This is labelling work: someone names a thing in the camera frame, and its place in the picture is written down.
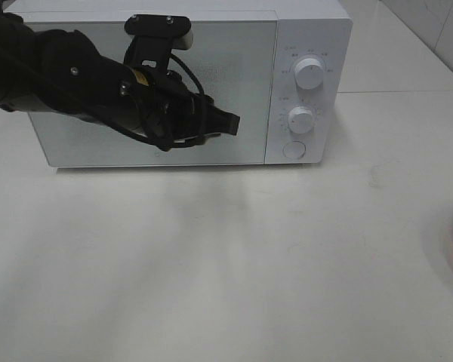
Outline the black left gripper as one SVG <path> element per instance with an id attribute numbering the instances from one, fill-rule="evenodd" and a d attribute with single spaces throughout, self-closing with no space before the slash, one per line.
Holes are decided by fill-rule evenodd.
<path id="1" fill-rule="evenodd" d="M 180 74 L 160 73 L 151 67 L 130 67 L 135 82 L 128 96 L 137 109 L 139 131 L 148 143 L 162 151 L 202 146 L 209 133 L 236 136 L 240 117 L 214 106 L 214 100 L 193 93 Z"/>

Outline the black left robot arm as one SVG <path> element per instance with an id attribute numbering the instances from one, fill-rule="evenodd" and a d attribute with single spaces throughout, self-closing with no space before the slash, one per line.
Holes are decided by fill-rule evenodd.
<path id="1" fill-rule="evenodd" d="M 237 115 L 183 83 L 187 65 L 168 67 L 190 47 L 189 18 L 138 14 L 124 29 L 132 40 L 117 62 L 78 30 L 36 32 L 0 4 L 0 109 L 72 116 L 164 152 L 237 134 Z"/>

